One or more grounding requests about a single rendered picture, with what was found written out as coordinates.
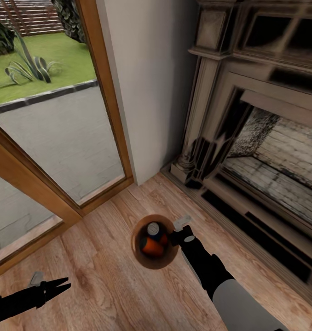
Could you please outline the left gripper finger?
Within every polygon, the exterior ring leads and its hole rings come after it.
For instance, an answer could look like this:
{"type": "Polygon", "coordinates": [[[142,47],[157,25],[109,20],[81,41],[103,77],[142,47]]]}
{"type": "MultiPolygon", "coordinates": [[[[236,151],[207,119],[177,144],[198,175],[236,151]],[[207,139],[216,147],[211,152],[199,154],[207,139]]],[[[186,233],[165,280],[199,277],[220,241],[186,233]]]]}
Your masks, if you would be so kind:
{"type": "Polygon", "coordinates": [[[52,289],[54,287],[57,287],[58,285],[68,281],[69,278],[68,277],[65,277],[65,278],[60,278],[60,279],[57,279],[57,280],[52,280],[52,281],[44,281],[44,289],[45,290],[48,290],[48,289],[52,289]]]}
{"type": "Polygon", "coordinates": [[[67,285],[63,285],[60,287],[54,287],[52,289],[45,290],[45,293],[43,294],[43,305],[51,300],[52,298],[56,297],[60,293],[64,292],[65,290],[69,289],[71,287],[71,283],[67,285]]]}

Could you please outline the can of soda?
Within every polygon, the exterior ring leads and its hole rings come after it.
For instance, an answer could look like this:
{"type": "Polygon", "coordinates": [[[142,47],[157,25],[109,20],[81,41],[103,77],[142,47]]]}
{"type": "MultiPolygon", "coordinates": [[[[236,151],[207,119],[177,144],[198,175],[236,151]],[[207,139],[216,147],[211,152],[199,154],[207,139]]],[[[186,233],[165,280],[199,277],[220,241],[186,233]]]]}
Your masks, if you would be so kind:
{"type": "Polygon", "coordinates": [[[167,242],[168,242],[168,239],[167,239],[166,233],[165,232],[162,232],[162,237],[159,240],[159,243],[165,245],[167,242]]]}
{"type": "Polygon", "coordinates": [[[163,244],[159,243],[159,241],[150,239],[148,236],[143,237],[140,240],[139,247],[140,247],[142,252],[145,252],[145,253],[147,253],[147,254],[155,257],[155,258],[161,257],[162,253],[163,253],[163,250],[164,250],[164,245],[163,244]]]}
{"type": "Polygon", "coordinates": [[[161,228],[160,226],[155,223],[155,222],[152,222],[148,228],[147,228],[147,232],[148,232],[148,235],[153,239],[153,240],[160,240],[161,237],[162,237],[162,231],[161,231],[161,228]]]}

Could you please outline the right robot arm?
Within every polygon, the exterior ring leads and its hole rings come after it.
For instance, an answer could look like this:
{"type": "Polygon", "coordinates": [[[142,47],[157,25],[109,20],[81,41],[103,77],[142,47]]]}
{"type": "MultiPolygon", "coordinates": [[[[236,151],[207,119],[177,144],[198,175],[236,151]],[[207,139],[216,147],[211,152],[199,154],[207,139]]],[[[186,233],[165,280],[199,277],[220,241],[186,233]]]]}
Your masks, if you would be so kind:
{"type": "Polygon", "coordinates": [[[193,236],[189,215],[173,222],[175,231],[168,235],[171,245],[181,246],[181,253],[207,290],[228,331],[290,331],[259,304],[226,270],[220,258],[210,255],[193,236]]]}

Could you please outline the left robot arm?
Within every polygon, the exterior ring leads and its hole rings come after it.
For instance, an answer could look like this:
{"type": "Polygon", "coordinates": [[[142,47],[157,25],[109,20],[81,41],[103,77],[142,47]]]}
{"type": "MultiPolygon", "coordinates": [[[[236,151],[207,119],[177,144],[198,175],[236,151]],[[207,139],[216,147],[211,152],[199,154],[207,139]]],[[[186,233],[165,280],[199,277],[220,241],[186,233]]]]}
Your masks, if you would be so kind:
{"type": "Polygon", "coordinates": [[[34,307],[38,309],[71,287],[71,283],[58,287],[68,281],[68,277],[47,282],[41,281],[43,274],[43,272],[34,271],[26,289],[7,297],[0,296],[0,321],[34,307]]]}

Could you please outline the trash can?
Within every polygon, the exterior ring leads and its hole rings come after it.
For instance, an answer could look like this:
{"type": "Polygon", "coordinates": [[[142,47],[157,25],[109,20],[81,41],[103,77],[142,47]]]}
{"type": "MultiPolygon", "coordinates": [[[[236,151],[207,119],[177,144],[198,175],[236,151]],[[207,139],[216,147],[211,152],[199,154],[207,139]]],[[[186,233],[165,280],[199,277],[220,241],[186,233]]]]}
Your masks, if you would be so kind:
{"type": "MultiPolygon", "coordinates": [[[[174,231],[175,227],[173,222],[165,216],[152,214],[142,218],[134,227],[131,235],[131,250],[140,265],[152,270],[160,270],[169,266],[175,260],[179,252],[179,245],[173,247],[168,237],[168,235],[174,231]],[[143,237],[150,237],[148,235],[147,228],[152,222],[155,222],[160,226],[161,231],[166,233],[168,239],[168,243],[164,245],[162,256],[159,258],[155,258],[145,252],[142,252],[139,247],[139,242],[143,237]]],[[[152,238],[150,237],[150,239],[152,238]]]]}

